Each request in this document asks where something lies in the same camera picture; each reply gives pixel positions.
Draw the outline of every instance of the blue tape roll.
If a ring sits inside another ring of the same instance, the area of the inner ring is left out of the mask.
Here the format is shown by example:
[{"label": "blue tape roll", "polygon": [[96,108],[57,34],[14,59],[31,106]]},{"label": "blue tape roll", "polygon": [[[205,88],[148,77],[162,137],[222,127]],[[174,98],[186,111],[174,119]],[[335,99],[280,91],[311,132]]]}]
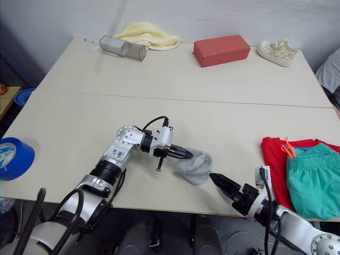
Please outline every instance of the blue tape roll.
[{"label": "blue tape roll", "polygon": [[0,140],[0,178],[13,180],[32,165],[34,150],[31,146],[14,137]]}]

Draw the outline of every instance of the teal shorts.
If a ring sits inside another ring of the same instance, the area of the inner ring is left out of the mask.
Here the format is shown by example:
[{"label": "teal shorts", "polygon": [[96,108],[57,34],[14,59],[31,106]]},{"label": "teal shorts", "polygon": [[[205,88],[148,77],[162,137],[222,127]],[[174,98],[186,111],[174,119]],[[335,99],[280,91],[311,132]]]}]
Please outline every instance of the teal shorts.
[{"label": "teal shorts", "polygon": [[295,210],[304,218],[340,217],[340,155],[320,143],[287,157],[287,187]]}]

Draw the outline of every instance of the white sneaker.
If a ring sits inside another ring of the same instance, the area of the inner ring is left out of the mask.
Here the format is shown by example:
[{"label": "white sneaker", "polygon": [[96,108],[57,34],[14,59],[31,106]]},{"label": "white sneaker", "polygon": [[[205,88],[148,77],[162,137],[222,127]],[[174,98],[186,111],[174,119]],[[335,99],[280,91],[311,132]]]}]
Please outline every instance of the white sneaker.
[{"label": "white sneaker", "polygon": [[293,62],[293,58],[298,50],[288,46],[287,38],[280,38],[276,44],[271,44],[268,41],[260,42],[257,46],[257,52],[265,59],[287,67]]}]

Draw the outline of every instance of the table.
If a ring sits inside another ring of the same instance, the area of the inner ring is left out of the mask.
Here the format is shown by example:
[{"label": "table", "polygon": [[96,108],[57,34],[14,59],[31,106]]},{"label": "table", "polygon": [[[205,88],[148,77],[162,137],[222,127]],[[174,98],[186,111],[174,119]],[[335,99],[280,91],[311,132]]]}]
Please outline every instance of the table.
[{"label": "table", "polygon": [[[90,173],[121,126],[143,126],[159,115],[169,117],[174,127],[174,144],[210,153],[214,160],[212,170],[241,185],[255,185],[254,169],[264,164],[260,143],[266,136],[318,138],[340,144],[340,121],[331,108],[36,90],[5,135],[32,145],[36,159],[25,174],[1,183],[2,195],[35,200],[39,188],[46,187],[45,200],[60,202]],[[178,177],[174,173],[176,162],[166,158],[162,172],[157,172],[157,158],[135,152],[114,206],[240,215],[211,180],[193,186]]]},{"label": "table", "polygon": [[14,102],[14,96],[21,90],[21,87],[7,87],[8,91],[0,96],[0,120]]},{"label": "table", "polygon": [[147,52],[142,61],[87,50],[73,39],[37,90],[93,95],[331,107],[301,51],[281,67],[251,48],[247,59],[201,68],[193,44]]}]

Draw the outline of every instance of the blue bowl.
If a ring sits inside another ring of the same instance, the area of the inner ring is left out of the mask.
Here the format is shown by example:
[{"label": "blue bowl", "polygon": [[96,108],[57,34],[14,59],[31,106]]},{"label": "blue bowl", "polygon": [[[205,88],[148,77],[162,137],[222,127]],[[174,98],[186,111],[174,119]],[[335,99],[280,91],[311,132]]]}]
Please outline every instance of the blue bowl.
[{"label": "blue bowl", "polygon": [[14,97],[14,102],[19,105],[20,107],[23,107],[27,100],[29,99],[29,97],[31,96],[32,91],[34,91],[35,89],[25,89],[20,91],[19,93],[17,93]]}]

